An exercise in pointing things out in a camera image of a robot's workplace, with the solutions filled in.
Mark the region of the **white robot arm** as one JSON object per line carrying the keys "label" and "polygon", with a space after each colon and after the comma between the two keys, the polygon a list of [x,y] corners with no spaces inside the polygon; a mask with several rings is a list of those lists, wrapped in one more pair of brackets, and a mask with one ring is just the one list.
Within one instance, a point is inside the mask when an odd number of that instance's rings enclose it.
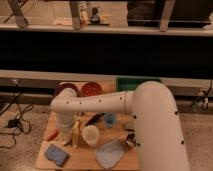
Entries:
{"label": "white robot arm", "polygon": [[190,164],[175,98],[158,81],[146,81],[133,91],[79,97],[64,88],[50,103],[59,129],[73,127],[75,112],[130,114],[136,136],[140,171],[190,171]]}

